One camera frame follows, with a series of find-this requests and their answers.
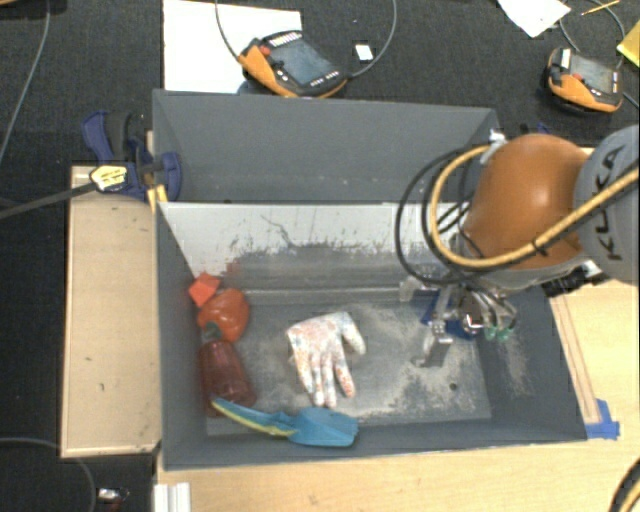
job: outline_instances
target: gray bin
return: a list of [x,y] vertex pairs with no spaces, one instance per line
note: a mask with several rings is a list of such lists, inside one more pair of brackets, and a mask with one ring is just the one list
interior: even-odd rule
[[[512,342],[460,339],[442,368],[410,362],[433,294],[398,300],[393,203],[427,161],[483,142],[495,127],[488,109],[155,92],[155,151],[178,151],[185,174],[180,201],[157,215],[167,470],[586,438],[538,289],[513,299],[521,316]],[[417,215],[411,206],[405,216],[405,249],[437,274]],[[288,362],[286,329],[351,313],[368,349],[350,358],[358,395],[338,402],[360,422],[352,447],[303,447],[204,416],[197,310],[187,294],[203,270],[249,298],[251,320],[236,347],[260,410],[310,405]]]

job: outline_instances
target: orange device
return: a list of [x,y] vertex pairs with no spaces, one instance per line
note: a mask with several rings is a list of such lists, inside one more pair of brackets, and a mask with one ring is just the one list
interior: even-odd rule
[[237,58],[249,75],[280,96],[326,98],[347,83],[347,74],[300,30],[254,39]]
[[622,105],[620,73],[570,48],[549,57],[545,85],[560,103],[580,112],[615,112]]

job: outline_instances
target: blue toy shovel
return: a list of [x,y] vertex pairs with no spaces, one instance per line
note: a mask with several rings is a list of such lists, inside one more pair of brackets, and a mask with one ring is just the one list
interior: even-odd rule
[[211,405],[253,430],[307,446],[351,446],[358,433],[358,420],[321,407],[307,407],[296,416],[289,416],[283,412],[259,412],[222,398],[213,399]]

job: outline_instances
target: orange object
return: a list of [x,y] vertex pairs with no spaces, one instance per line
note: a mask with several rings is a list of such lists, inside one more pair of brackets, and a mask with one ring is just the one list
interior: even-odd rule
[[201,308],[205,302],[216,294],[219,286],[220,279],[203,272],[189,287],[189,295],[193,302]]
[[[486,258],[531,242],[573,211],[573,191],[587,156],[575,144],[552,135],[523,135],[502,146],[480,176],[464,232]],[[581,251],[572,233],[549,247],[546,255],[512,268],[557,265]]]
[[207,340],[238,341],[249,322],[249,303],[235,288],[209,299],[198,313],[198,325]]

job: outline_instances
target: black carpet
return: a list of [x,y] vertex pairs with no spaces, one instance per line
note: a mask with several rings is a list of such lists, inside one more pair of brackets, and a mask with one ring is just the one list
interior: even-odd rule
[[[359,66],[354,41],[381,48],[390,0],[260,0],[242,5],[301,9],[307,34],[331,58]],[[617,27],[571,0],[566,19],[583,52],[614,64]],[[44,0],[0,7],[0,139],[18,100],[44,24]],[[79,123],[97,109],[128,110],[151,127],[151,89],[162,86],[161,0],[51,0],[47,45],[0,165],[0,197],[24,202],[64,190],[74,162],[90,160]],[[630,29],[640,4],[614,8]],[[566,46],[557,29],[529,39],[489,0],[398,0],[398,28],[385,56],[340,96],[492,107],[505,132],[542,123],[578,144],[638,122],[628,102],[611,116],[557,110],[541,94],[549,53]],[[638,69],[622,66],[638,98]],[[0,436],[58,438],[65,300],[66,206],[0,221]],[[98,487],[128,487],[122,510],[149,506],[149,456],[89,461]],[[88,503],[83,473],[46,448],[0,446],[0,510],[76,511]]]

